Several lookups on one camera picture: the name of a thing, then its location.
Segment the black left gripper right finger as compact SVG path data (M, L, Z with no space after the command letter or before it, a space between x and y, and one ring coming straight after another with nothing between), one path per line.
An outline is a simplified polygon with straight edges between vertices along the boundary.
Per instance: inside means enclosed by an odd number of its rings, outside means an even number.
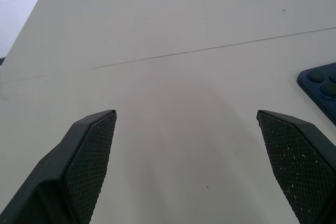
M312 123L259 110L273 174L299 223L335 223L335 145Z

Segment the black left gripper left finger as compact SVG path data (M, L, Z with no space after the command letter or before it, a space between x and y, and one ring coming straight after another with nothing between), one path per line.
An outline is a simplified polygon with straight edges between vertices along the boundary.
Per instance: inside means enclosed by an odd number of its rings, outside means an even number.
M116 110L75 122L34 167L1 223L89 223L107 174Z

